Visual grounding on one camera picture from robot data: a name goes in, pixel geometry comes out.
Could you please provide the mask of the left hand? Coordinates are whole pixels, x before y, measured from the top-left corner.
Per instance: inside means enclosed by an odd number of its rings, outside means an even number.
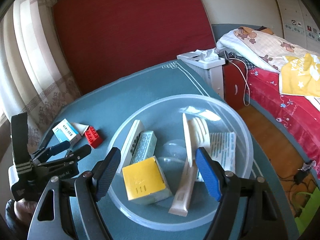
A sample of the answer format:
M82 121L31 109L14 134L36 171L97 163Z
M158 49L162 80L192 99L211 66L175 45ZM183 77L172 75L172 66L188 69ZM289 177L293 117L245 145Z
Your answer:
M29 226L34 215L37 202L25 199L14 202L14 213L16 218L24 225Z

